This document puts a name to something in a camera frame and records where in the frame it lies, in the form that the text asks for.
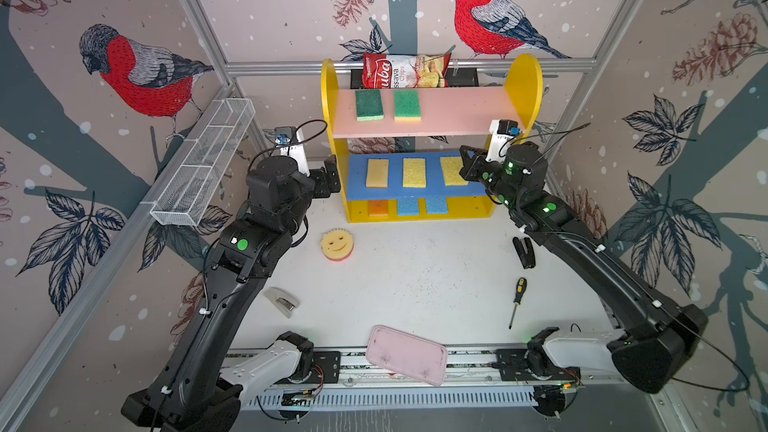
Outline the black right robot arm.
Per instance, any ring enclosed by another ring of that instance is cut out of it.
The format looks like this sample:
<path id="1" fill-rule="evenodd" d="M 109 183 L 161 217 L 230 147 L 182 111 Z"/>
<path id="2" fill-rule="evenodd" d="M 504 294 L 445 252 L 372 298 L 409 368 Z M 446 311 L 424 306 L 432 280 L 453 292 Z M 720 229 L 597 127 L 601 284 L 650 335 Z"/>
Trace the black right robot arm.
<path id="1" fill-rule="evenodd" d="M 606 345 L 610 363 L 631 385 L 657 393 L 692 357 L 708 323 L 635 275 L 594 238 L 576 212 L 544 191 L 546 164 L 535 144 L 510 145 L 501 160 L 463 145 L 461 177 L 481 184 L 514 224 L 576 272 L 611 309 L 622 335 Z"/>

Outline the light green sponge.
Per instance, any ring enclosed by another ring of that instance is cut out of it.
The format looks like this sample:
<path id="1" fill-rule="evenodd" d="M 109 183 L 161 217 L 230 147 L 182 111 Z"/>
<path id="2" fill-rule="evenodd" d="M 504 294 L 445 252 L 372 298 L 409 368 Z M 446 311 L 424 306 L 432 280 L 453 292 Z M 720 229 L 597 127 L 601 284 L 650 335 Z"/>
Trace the light green sponge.
<path id="1" fill-rule="evenodd" d="M 421 120 L 420 96 L 416 89 L 396 89 L 394 98 L 394 119 L 396 121 Z"/>

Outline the blue cellulose sponge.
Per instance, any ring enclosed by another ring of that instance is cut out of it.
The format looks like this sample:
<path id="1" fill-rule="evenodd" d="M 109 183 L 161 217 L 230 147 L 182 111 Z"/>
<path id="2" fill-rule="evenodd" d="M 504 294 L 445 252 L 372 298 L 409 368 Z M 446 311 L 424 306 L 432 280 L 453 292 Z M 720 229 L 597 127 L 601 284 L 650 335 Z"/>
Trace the blue cellulose sponge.
<path id="1" fill-rule="evenodd" d="M 412 217 L 420 215 L 419 199 L 405 197 L 397 200 L 397 215 L 399 217 Z"/>
<path id="2" fill-rule="evenodd" d="M 428 197 L 425 199 L 425 204 L 429 215 L 447 215 L 449 213 L 445 197 Z"/>

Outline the orange rectangular sponge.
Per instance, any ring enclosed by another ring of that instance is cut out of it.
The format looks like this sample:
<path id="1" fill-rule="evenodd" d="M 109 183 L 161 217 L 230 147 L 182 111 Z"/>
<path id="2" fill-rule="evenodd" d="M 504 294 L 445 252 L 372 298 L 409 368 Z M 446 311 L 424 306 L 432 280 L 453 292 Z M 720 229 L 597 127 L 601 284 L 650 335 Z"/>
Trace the orange rectangular sponge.
<path id="1" fill-rule="evenodd" d="M 368 215 L 370 217 L 387 217 L 389 215 L 389 201 L 388 200 L 369 201 Z"/>

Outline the yellow smiley round sponge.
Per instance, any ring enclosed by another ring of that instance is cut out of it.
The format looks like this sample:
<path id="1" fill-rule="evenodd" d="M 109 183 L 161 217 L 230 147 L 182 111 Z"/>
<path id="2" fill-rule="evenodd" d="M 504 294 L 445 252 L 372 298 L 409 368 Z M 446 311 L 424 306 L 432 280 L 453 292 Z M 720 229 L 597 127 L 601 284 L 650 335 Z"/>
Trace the yellow smiley round sponge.
<path id="1" fill-rule="evenodd" d="M 353 235 L 344 229 L 333 229 L 325 233 L 320 242 L 321 251 L 331 261 L 342 261 L 354 250 Z"/>

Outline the beige orange-backed sponge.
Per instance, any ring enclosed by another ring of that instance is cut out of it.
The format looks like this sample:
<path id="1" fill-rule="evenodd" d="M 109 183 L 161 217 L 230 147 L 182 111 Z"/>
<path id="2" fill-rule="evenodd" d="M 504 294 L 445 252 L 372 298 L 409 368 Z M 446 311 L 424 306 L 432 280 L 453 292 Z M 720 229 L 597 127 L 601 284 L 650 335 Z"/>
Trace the beige orange-backed sponge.
<path id="1" fill-rule="evenodd" d="M 388 159 L 369 159 L 365 185 L 369 189 L 386 189 L 389 179 Z"/>

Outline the dark green scouring sponge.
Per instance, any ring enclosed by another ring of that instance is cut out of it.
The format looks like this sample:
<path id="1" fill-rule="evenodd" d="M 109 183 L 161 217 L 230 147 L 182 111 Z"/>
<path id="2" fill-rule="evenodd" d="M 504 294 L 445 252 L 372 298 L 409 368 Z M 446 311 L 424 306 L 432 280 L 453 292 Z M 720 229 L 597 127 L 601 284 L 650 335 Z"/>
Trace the dark green scouring sponge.
<path id="1" fill-rule="evenodd" d="M 381 93 L 378 89 L 360 89 L 355 92 L 356 120 L 359 122 L 384 119 Z"/>

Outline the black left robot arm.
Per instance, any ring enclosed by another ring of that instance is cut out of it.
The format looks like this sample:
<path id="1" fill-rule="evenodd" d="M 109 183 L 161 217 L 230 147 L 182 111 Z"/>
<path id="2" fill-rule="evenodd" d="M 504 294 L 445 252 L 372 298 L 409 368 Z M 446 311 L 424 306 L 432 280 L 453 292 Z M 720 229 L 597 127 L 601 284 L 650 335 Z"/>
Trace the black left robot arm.
<path id="1" fill-rule="evenodd" d="M 302 173 L 290 156 L 262 160 L 246 177 L 245 215 L 221 233 L 205 258 L 203 296 L 164 369 L 146 389 L 130 394 L 121 414 L 138 427 L 161 431 L 228 431 L 242 404 L 284 380 L 312 373 L 314 345 L 295 332 L 237 367 L 221 367 L 252 302 L 278 261 L 300 244 L 315 199 L 341 190 L 337 159 Z"/>

